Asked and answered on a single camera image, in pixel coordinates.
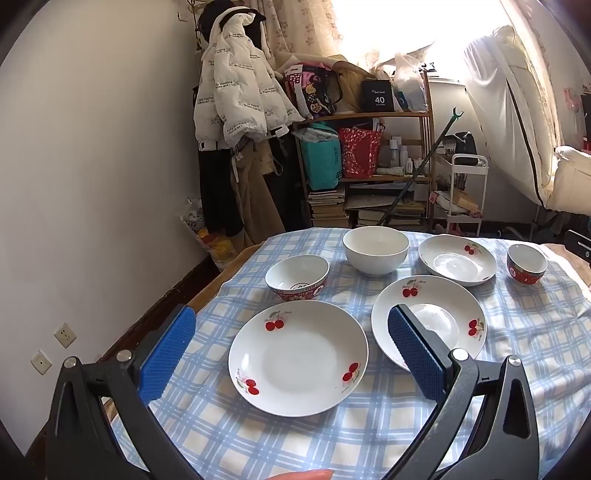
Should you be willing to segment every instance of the hand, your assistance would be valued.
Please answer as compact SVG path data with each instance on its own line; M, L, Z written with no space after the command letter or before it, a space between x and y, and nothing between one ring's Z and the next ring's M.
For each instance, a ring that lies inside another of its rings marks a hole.
M272 476L268 480L330 480L332 470L308 470L307 472L290 472Z

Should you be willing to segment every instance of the black box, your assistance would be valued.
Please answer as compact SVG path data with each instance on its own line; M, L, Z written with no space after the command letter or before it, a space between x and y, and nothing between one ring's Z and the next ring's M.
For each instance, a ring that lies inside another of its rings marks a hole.
M361 82L364 112L393 112L394 98L388 80L364 80Z

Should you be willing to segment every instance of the blue plaid tablecloth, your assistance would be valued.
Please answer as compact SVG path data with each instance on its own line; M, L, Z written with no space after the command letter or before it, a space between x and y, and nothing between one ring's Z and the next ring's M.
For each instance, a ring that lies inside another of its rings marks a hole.
M346 260L345 229L313 228L270 238L224 283L197 314L197 331L163 396L150 403L164 430L206 479L259 480L288 471L330 468L334 478L380 479L427 420L427 401L412 376L378 348L371 309L393 281L428 274L418 246L429 235L406 232L408 258L393 274L373 279ZM522 358L540 437L540 477L560 458L591 408L591 303L559 263L548 262L538 284L522 286L507 273L512 242L477 239L495 256L496 277L469 290L486 315L488 336L480 359ZM281 300L265 285L265 273L293 255L316 254L330 262L326 288L317 298L333 303L364 328L369 364L357 389L337 407L313 417L286 419L248 404L228 374L228 350L238 330L256 313ZM462 451L474 425L474 399L444 465ZM113 430L127 458L141 459L117 418Z

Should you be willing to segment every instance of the plate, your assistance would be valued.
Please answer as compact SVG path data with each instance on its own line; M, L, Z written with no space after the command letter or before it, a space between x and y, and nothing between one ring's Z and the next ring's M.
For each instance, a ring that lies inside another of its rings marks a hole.
M439 334L450 350L463 348L472 358L482 350L486 340L486 319L480 304L469 291L442 277L407 277L386 287L371 311L375 340L382 352L398 366L408 370L388 333L388 314L400 303L405 303L426 329Z
M228 368L246 401L281 417L306 417L344 400L361 381L368 341L343 309L316 300L270 307L240 329Z
M418 256L434 274L464 287L480 285L496 274L495 257L481 244L456 235L435 235L418 247Z

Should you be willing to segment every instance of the bottle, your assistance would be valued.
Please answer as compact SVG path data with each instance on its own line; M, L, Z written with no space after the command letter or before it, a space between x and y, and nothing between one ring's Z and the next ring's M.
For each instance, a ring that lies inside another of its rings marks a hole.
M390 138L390 154L392 155L392 160L390 161L390 167L399 167L400 166L400 150L398 149L398 141L394 137Z
M404 171L406 173L408 173L408 161L410 160L410 158L408 158L408 148L406 145L401 145L400 146L400 166L402 168L404 168ZM412 168L412 160L411 160L411 170L410 173L413 172L413 168Z
M413 174L413 160L411 158L407 158L406 163L404 164L404 173L409 175Z

